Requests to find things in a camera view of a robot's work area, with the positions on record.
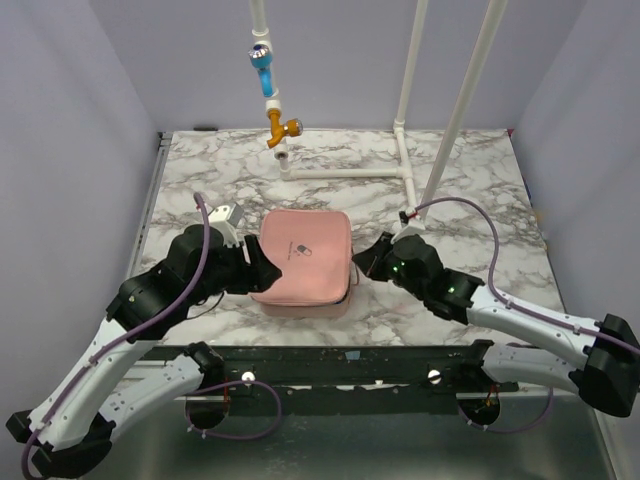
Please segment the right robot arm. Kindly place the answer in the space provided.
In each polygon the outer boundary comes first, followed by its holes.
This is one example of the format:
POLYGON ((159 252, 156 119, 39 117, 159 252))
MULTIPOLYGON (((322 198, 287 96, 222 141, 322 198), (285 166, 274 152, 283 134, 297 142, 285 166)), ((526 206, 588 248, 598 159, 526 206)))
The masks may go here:
POLYGON ((574 391, 589 406, 625 418, 639 390, 639 341, 629 323, 608 314, 601 321, 520 302, 478 277, 444 267, 420 236, 393 240, 383 233, 354 257, 370 279, 393 282, 443 320, 497 330, 542 351, 531 382, 574 391))

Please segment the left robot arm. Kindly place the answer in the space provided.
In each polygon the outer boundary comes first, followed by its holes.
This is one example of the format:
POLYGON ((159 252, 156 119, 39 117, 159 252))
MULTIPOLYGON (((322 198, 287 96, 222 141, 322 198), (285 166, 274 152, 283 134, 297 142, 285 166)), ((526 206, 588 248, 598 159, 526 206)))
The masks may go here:
POLYGON ((263 293, 282 272, 257 236, 236 239, 233 228, 188 226, 164 259, 124 281, 98 331, 65 379, 36 408, 13 413, 6 428, 23 444, 26 479, 77 479, 101 463, 117 436, 161 405, 183 395, 256 386, 230 379, 223 358, 204 342, 188 345, 164 369, 132 387, 117 385, 192 307, 212 296, 263 293))

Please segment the pink medicine kit case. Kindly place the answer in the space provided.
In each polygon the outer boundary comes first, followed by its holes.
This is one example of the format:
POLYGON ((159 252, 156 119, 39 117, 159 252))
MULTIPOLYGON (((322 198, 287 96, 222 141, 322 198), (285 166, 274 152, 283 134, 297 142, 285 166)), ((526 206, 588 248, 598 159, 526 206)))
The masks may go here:
POLYGON ((282 277, 254 294, 262 312, 282 318, 339 318, 352 293, 352 226, 341 211, 277 209, 266 214, 260 246, 282 277))

